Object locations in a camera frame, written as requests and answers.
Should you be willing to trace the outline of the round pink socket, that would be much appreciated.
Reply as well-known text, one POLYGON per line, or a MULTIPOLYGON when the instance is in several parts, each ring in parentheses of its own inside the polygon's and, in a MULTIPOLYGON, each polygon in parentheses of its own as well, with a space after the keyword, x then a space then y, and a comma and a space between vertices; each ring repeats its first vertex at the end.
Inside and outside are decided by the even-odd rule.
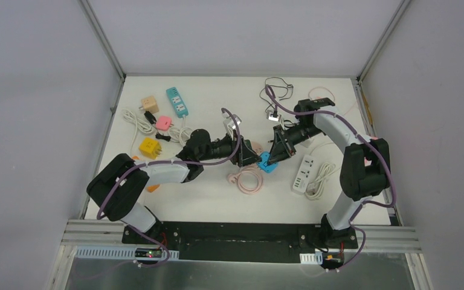
POLYGON ((251 141, 251 148, 257 155, 261 155, 263 152, 263 147, 260 143, 251 141))

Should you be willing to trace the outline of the blue cube socket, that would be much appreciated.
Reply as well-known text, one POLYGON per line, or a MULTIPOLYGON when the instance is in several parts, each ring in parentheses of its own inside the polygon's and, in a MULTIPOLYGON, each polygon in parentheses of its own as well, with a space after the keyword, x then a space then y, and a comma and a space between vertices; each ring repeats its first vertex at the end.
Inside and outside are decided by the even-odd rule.
POLYGON ((269 157, 270 157, 269 152, 264 151, 260 154, 261 161, 257 163, 258 168, 264 171, 265 173, 273 172, 278 166, 278 163, 269 164, 268 163, 269 157))

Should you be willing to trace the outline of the pink cube socket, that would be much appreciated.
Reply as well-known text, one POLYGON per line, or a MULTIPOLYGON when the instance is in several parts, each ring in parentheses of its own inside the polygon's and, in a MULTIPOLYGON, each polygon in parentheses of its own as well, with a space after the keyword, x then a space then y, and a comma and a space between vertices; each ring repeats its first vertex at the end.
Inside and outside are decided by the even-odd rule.
POLYGON ((172 126, 172 119, 168 116, 162 115, 157 118, 155 127, 158 131, 166 132, 172 126))

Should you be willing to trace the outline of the teal power strip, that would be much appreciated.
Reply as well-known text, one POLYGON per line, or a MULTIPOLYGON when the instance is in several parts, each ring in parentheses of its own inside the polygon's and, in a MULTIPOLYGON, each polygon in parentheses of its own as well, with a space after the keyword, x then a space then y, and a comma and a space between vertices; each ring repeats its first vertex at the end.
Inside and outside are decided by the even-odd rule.
POLYGON ((185 105, 180 93, 176 87, 171 87, 166 90, 167 98, 169 99, 175 114, 178 118, 185 118, 189 115, 187 106, 185 105))

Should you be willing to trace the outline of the yellow cube socket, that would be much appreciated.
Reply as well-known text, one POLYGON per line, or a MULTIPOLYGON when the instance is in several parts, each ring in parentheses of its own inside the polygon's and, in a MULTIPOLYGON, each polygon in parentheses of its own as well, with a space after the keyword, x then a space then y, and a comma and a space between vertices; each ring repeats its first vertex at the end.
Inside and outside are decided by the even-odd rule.
POLYGON ((138 150, 142 156, 155 160, 162 152, 162 147, 157 140, 146 137, 138 146, 138 150))

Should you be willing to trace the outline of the orange power strip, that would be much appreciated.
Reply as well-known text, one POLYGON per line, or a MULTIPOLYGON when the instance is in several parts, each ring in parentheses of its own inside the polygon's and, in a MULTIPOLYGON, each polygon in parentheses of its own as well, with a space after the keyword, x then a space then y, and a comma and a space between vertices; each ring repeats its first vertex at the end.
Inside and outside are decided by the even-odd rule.
POLYGON ((146 187, 146 190, 147 190, 147 192, 152 193, 152 192, 154 192, 156 189, 158 189, 159 187, 160 187, 159 184, 157 184, 157 185, 150 185, 150 186, 147 186, 147 187, 146 187))

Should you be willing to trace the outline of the beige dragon cube adapter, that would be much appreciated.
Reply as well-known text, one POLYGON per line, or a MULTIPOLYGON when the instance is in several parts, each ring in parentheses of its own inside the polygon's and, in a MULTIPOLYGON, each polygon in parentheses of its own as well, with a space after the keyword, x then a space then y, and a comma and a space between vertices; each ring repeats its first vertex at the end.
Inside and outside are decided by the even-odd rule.
POLYGON ((140 100, 139 109, 144 111, 144 112, 150 112, 150 113, 153 113, 153 114, 160 111, 159 107, 158 107, 158 104, 157 104, 157 101, 156 101, 156 99, 155 99, 155 97, 153 95, 142 98, 140 100))

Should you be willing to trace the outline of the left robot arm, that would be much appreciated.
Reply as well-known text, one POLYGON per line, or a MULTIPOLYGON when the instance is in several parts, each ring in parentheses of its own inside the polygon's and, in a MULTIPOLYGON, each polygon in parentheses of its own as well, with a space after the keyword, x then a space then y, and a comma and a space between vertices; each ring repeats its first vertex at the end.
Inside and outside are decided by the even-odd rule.
POLYGON ((230 161, 238 167, 260 162, 249 141, 237 133, 211 140, 204 129, 190 134, 182 150, 172 159, 139 161, 126 153, 117 155, 87 186, 88 196, 98 205, 97 219, 122 221, 137 229, 145 244, 160 236, 160 220, 138 202, 140 194, 152 185, 185 183, 196 179, 206 166, 230 161))

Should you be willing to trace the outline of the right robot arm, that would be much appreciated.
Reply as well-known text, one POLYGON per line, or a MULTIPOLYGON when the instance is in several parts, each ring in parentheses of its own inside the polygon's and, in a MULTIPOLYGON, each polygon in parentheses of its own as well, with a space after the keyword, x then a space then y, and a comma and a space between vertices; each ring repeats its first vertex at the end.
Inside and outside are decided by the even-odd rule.
POLYGON ((362 206, 373 204, 373 197, 385 189, 393 189, 390 151, 386 140, 359 133, 329 98, 300 100, 293 110, 297 124, 289 129, 273 128, 274 138, 269 151, 269 165, 295 155, 295 145, 318 134, 324 134, 343 154, 340 171, 342 192, 332 209, 321 219, 318 238, 332 248, 352 231, 351 222, 362 206))

